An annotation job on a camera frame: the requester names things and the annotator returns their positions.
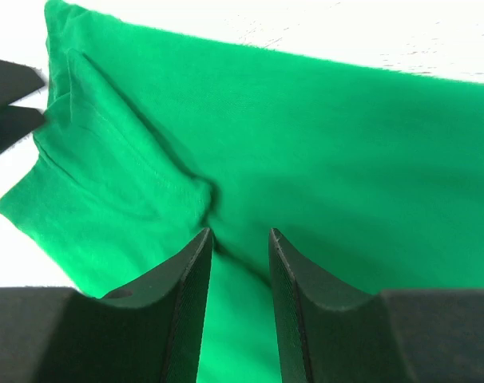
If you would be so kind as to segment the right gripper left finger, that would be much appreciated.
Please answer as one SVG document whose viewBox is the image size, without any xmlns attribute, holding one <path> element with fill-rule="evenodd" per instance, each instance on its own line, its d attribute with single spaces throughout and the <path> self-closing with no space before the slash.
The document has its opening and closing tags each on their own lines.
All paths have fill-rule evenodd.
<svg viewBox="0 0 484 383">
<path fill-rule="evenodd" d="M 212 232 L 102 298 L 0 287 L 0 382 L 194 382 Z"/>
</svg>

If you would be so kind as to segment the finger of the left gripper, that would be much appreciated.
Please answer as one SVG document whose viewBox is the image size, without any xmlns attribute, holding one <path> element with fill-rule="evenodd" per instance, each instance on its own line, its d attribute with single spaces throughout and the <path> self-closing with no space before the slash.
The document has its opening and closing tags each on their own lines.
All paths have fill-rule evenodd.
<svg viewBox="0 0 484 383">
<path fill-rule="evenodd" d="M 12 105 L 0 109 L 0 155 L 45 122 L 38 109 Z"/>
<path fill-rule="evenodd" d="M 38 91 L 46 85 L 32 68 L 0 60 L 0 107 Z"/>
</svg>

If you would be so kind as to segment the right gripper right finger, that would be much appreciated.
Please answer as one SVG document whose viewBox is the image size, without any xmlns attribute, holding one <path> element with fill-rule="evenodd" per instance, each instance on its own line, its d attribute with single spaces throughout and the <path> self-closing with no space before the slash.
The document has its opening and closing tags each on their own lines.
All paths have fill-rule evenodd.
<svg viewBox="0 0 484 383">
<path fill-rule="evenodd" d="M 367 294 L 278 230 L 269 268 L 285 382 L 484 382 L 484 290 Z"/>
</svg>

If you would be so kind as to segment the green t shirt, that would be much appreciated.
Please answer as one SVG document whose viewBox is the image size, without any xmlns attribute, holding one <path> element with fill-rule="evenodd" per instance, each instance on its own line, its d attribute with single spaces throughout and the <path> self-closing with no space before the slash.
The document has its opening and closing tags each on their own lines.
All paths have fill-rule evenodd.
<svg viewBox="0 0 484 383">
<path fill-rule="evenodd" d="M 47 124 L 0 214 L 96 297 L 212 228 L 199 381 L 280 380 L 272 228 L 367 292 L 484 287 L 484 85 L 44 15 Z"/>
</svg>

